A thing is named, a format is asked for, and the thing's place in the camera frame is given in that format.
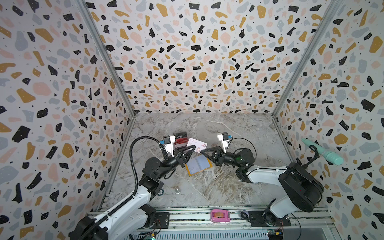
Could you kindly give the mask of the black VIP card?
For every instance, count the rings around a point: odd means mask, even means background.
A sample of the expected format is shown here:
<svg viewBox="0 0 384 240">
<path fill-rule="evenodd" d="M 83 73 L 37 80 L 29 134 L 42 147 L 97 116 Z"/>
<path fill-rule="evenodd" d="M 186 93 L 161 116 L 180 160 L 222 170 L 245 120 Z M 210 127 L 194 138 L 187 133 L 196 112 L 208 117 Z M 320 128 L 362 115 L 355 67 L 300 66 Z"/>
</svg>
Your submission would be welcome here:
<svg viewBox="0 0 384 240">
<path fill-rule="evenodd" d="M 183 141 L 185 139 L 188 139 L 187 132 L 179 132 L 179 133 L 174 133 L 176 141 Z"/>
</svg>

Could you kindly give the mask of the yellow leather card holder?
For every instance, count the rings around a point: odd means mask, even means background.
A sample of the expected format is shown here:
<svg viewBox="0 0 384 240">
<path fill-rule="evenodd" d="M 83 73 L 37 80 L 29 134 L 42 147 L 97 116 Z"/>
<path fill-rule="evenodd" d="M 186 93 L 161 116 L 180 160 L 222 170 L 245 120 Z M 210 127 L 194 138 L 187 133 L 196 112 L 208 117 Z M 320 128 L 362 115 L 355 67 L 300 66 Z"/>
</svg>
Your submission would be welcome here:
<svg viewBox="0 0 384 240">
<path fill-rule="evenodd" d="M 205 171 L 213 167 L 213 164 L 205 156 L 199 155 L 189 160 L 186 164 L 187 172 L 189 176 L 193 176 L 197 173 Z"/>
</svg>

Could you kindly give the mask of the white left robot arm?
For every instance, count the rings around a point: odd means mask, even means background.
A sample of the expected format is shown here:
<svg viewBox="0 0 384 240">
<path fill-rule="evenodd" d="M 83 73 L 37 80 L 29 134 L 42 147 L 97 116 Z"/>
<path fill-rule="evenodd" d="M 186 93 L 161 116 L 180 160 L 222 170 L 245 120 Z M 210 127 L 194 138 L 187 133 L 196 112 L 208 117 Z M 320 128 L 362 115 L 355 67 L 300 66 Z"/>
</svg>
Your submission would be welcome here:
<svg viewBox="0 0 384 240">
<path fill-rule="evenodd" d="M 137 229 L 156 226 L 156 210 L 149 202 L 158 195 L 164 183 L 160 181 L 178 166 L 185 167 L 196 146 L 175 149 L 173 157 L 146 161 L 138 189 L 112 208 L 94 218 L 84 217 L 69 234 L 71 240 L 119 240 Z"/>
</svg>

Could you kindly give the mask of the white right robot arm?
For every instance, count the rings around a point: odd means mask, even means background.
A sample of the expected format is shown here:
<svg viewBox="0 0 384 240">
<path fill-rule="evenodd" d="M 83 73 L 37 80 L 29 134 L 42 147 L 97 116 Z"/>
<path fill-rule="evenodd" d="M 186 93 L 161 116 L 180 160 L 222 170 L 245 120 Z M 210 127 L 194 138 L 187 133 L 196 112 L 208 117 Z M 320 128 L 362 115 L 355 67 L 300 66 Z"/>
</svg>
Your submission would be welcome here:
<svg viewBox="0 0 384 240">
<path fill-rule="evenodd" d="M 264 222 L 269 225 L 296 211 L 311 213 L 322 200 L 324 187 L 303 165 L 290 163 L 286 167 L 274 168 L 256 166 L 256 158 L 247 148 L 231 153 L 216 146 L 202 150 L 201 154 L 218 167 L 235 167 L 236 176 L 241 182 L 270 184 L 283 190 L 284 197 L 271 200 L 263 212 Z"/>
</svg>

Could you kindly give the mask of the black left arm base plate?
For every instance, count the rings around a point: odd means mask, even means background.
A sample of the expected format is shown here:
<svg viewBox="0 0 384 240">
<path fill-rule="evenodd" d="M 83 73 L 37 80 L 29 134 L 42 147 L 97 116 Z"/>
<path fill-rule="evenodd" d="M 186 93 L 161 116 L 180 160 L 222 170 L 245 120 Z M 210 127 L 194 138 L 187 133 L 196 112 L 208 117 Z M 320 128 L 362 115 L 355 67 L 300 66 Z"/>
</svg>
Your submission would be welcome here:
<svg viewBox="0 0 384 240">
<path fill-rule="evenodd" d="M 143 224 L 139 225 L 138 230 L 163 230 L 168 229 L 170 224 L 170 212 L 156 212 L 149 216 Z"/>
</svg>

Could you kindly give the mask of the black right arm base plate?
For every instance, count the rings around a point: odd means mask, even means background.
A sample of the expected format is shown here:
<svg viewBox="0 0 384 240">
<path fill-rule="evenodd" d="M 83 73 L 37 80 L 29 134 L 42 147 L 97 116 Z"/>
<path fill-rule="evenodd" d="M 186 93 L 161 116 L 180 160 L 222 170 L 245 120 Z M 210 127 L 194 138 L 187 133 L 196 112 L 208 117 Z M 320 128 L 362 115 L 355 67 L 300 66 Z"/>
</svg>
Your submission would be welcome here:
<svg viewBox="0 0 384 240">
<path fill-rule="evenodd" d="M 246 211 L 241 212 L 241 218 L 246 220 L 251 224 L 251 227 L 279 227 L 283 228 L 284 226 L 290 227 L 291 221 L 288 216 L 285 216 L 281 219 L 273 215 L 270 210 L 272 203 L 276 199 L 273 199 L 267 208 L 263 211 Z"/>
</svg>

